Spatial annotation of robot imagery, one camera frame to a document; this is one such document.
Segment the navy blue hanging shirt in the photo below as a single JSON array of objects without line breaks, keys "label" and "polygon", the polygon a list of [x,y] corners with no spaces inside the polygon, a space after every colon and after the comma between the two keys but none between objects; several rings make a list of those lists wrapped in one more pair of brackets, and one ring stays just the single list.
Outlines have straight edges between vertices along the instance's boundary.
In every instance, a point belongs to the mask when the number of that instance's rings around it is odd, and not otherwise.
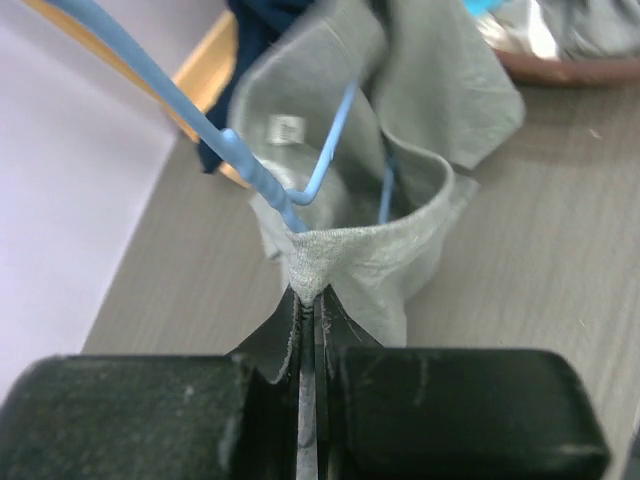
[{"label": "navy blue hanging shirt", "polygon": [[217,129],[227,127],[231,97],[242,75],[313,3],[313,0],[227,2],[237,21],[237,52],[229,82],[206,113],[206,118]]}]

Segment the grey garment in pile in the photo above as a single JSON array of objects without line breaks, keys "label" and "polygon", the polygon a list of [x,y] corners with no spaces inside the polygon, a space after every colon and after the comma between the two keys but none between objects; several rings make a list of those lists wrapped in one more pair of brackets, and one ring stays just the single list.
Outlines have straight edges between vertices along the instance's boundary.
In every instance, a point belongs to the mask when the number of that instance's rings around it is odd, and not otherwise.
[{"label": "grey garment in pile", "polygon": [[502,51],[546,60],[639,56],[637,1],[509,1],[475,19]]}]

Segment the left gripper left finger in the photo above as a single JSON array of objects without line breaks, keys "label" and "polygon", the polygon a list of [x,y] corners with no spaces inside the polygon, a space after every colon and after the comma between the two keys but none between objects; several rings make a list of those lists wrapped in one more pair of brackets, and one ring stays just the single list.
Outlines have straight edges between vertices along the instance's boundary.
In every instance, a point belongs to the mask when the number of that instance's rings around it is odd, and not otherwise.
[{"label": "left gripper left finger", "polygon": [[286,291],[226,355],[35,362],[1,408],[5,479],[291,479],[301,311]]}]

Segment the wooden clothes rack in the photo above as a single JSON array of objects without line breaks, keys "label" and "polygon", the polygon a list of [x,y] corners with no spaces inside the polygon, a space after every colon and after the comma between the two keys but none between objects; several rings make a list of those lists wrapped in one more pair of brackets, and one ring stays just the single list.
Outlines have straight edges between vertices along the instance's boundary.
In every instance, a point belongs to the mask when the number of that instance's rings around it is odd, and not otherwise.
[{"label": "wooden clothes rack", "polygon": [[222,173],[246,184],[255,160],[229,129],[205,117],[231,78],[236,23],[226,13],[175,77],[169,77],[128,31],[94,1],[27,1],[29,8],[160,103],[182,131],[202,140],[222,158]]}]

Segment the turquoise shirt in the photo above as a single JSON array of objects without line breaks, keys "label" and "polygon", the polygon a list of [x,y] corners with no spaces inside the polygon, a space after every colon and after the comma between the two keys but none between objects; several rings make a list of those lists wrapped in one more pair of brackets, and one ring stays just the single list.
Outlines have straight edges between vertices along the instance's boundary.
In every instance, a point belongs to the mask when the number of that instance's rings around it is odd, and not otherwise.
[{"label": "turquoise shirt", "polygon": [[508,2],[509,0],[463,0],[468,12],[475,17],[497,11]]}]

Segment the light blue wire hanger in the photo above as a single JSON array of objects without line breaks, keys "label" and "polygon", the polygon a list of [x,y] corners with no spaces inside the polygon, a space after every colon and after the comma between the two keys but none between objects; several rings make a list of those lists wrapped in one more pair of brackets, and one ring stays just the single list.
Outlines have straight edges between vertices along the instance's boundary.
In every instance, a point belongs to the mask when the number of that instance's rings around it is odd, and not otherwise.
[{"label": "light blue wire hanger", "polygon": [[195,104],[179,91],[174,82],[163,73],[157,63],[131,37],[131,35],[93,1],[51,1],[72,19],[88,28],[107,47],[115,51],[142,80],[149,84],[178,116],[190,126],[205,144],[222,160],[229,163],[254,190],[276,211],[283,225],[294,234],[309,230],[296,208],[308,206],[317,197],[334,159],[339,140],[346,127],[349,113],[356,98],[359,78],[347,84],[331,127],[323,143],[312,174],[302,190],[286,189],[282,183],[256,158],[240,135],[230,129],[217,129],[205,119]]}]

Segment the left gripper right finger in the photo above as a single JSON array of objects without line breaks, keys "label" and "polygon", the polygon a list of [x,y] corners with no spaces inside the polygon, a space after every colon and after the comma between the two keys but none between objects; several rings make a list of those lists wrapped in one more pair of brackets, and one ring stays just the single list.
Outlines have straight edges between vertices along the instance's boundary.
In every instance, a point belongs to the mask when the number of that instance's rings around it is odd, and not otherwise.
[{"label": "left gripper right finger", "polygon": [[391,348],[332,289],[314,302],[323,479],[599,479],[611,452],[580,376],[523,348]]}]

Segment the grey t shirt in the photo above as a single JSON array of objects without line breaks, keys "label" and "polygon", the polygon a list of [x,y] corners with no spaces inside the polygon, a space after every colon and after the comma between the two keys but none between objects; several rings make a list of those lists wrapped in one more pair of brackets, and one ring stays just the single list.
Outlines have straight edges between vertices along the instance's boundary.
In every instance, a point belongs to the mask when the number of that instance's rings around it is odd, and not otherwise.
[{"label": "grey t shirt", "polygon": [[321,1],[242,76],[230,127],[293,193],[306,231],[254,198],[266,251],[295,293],[294,475],[320,476],[321,381],[337,325],[407,343],[406,301],[436,270],[477,185],[468,177],[524,106],[460,1]]}]

